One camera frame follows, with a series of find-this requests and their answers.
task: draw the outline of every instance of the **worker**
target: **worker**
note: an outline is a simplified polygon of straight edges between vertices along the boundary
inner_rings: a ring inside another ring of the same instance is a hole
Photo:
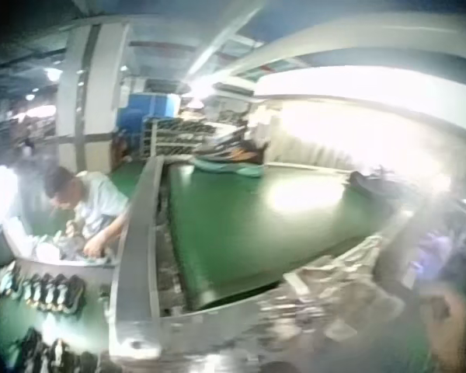
[[[66,235],[81,232],[86,239],[85,255],[103,256],[106,246],[123,230],[127,197],[106,175],[97,172],[75,175],[64,167],[55,167],[45,174],[43,182],[55,207],[75,212],[75,220],[66,224]]]

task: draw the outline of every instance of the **hand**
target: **hand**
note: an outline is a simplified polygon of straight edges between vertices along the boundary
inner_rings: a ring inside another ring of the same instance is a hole
[[[77,233],[77,226],[74,220],[69,220],[65,223],[65,235],[67,237],[74,237]]]
[[[100,258],[103,254],[103,247],[106,244],[106,237],[103,232],[97,233],[85,244],[83,252],[92,258]]]

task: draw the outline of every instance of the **white pillar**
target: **white pillar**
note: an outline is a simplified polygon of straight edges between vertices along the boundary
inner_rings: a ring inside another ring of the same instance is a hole
[[[69,32],[57,91],[56,129],[59,138],[59,163],[72,171],[81,171],[84,168],[82,155],[76,154],[75,128],[78,115],[83,111],[82,98],[78,98],[79,72],[82,70],[83,56],[91,28],[91,26],[82,26]]]
[[[85,106],[86,168],[110,171],[111,135],[120,101],[121,65],[128,24],[102,25],[92,56]]]
[[[108,173],[120,102],[121,61],[129,26],[81,26],[70,31],[57,92],[60,164]]]

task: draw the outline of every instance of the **white fabric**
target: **white fabric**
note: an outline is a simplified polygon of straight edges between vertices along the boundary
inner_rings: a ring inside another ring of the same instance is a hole
[[[104,216],[116,218],[124,213],[128,199],[103,173],[83,171],[77,177],[85,185],[85,197],[75,207],[76,220],[83,220],[82,233],[88,239],[98,233]]]

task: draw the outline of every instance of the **conveyor belt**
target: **conveyor belt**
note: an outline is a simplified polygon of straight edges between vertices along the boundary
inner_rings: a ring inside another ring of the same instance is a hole
[[[378,230],[383,214],[340,181],[286,167],[269,167],[253,179],[171,166],[172,238],[190,307],[261,291]]]

